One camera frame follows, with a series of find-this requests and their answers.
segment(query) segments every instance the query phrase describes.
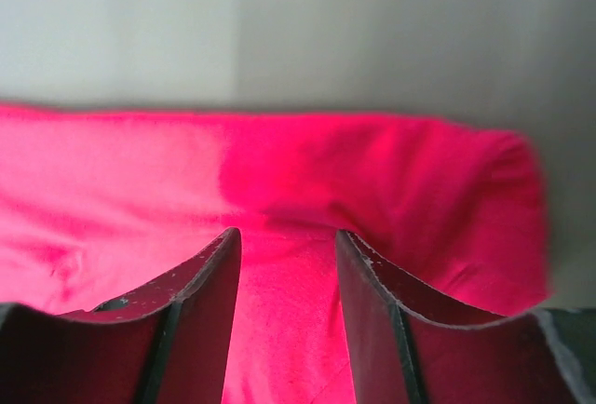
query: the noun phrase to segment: bright pink towel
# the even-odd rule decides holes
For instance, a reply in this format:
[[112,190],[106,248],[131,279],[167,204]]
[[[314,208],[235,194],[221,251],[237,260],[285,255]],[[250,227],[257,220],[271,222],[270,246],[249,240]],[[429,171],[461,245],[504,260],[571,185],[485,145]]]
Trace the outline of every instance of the bright pink towel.
[[546,295],[542,185],[510,132],[390,114],[4,105],[0,150],[0,301],[90,309],[240,228],[224,404],[354,402],[339,228],[486,310]]

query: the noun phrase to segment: gray background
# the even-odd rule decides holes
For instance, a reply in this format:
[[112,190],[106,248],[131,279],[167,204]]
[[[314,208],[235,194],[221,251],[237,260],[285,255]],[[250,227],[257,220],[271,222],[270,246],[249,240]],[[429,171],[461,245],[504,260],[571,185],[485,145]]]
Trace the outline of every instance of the gray background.
[[6,99],[521,130],[549,181],[549,304],[596,304],[596,0],[2,0],[0,18]]

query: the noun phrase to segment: red fabric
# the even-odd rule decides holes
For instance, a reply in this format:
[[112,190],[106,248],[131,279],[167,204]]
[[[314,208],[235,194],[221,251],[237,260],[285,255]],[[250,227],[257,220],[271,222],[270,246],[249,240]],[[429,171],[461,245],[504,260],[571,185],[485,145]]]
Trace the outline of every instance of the red fabric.
[[0,148],[1,301],[91,309],[240,228],[224,404],[353,402],[336,229],[483,309],[546,296],[542,185],[510,132],[390,114],[5,105]]

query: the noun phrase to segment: pink cloth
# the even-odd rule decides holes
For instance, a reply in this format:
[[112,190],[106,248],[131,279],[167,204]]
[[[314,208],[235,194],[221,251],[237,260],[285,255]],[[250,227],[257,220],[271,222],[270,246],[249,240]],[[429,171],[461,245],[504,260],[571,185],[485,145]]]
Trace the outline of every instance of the pink cloth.
[[3,105],[0,149],[0,301],[91,309],[240,228],[224,404],[354,402],[340,228],[465,303],[512,315],[546,297],[543,188],[511,132]]

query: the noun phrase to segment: folded cloth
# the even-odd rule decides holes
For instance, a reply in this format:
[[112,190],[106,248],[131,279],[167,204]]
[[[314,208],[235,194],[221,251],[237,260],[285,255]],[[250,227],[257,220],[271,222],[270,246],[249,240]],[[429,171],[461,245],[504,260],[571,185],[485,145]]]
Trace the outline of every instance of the folded cloth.
[[527,143],[392,114],[0,105],[0,301],[91,309],[228,226],[243,261],[224,404],[353,403],[333,238],[502,315],[546,297]]

